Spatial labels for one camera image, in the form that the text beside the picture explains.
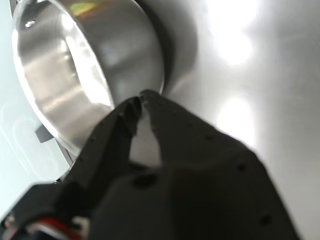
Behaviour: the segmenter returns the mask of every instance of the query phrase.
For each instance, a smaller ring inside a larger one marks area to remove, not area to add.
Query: white surface
[[[40,121],[20,87],[11,46],[8,0],[0,2],[0,218],[35,182],[52,181],[68,169],[57,143],[39,143]]]

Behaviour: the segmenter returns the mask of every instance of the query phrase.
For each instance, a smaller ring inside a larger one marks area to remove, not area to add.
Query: stainless steel pot
[[[22,0],[12,46],[33,110],[75,155],[116,105],[163,87],[156,33],[133,0]]]

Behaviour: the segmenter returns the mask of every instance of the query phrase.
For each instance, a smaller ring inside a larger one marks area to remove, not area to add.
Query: stainless steel surface
[[[75,163],[76,157],[73,154],[71,154],[66,148],[64,148],[60,143],[57,143],[57,144],[58,144],[66,162],[68,163],[69,167],[71,167]]]
[[[12,46],[33,110],[75,155],[115,105],[163,86],[156,32],[132,0],[22,0]]]
[[[139,3],[170,38],[164,95],[253,148],[302,239],[319,240],[320,1]],[[158,146],[140,127],[132,158],[156,165]]]
[[[0,23],[0,219],[4,219],[30,185],[52,182],[69,166],[55,140],[40,143],[35,134],[41,122],[14,67],[9,0],[0,1]]]
[[[15,10],[16,5],[17,5],[17,0],[9,0],[9,1],[10,1],[11,14],[14,14],[14,10]]]

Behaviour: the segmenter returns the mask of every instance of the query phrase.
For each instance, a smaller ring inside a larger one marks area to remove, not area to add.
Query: metal countertop
[[[320,239],[320,1],[138,2],[171,66],[164,95],[254,149],[302,238]],[[159,162],[145,122],[131,157]]]

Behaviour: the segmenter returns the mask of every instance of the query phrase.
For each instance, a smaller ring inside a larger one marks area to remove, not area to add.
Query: metal pot
[[[22,0],[12,46],[33,110],[75,155],[116,105],[163,87],[157,35],[133,0]]]

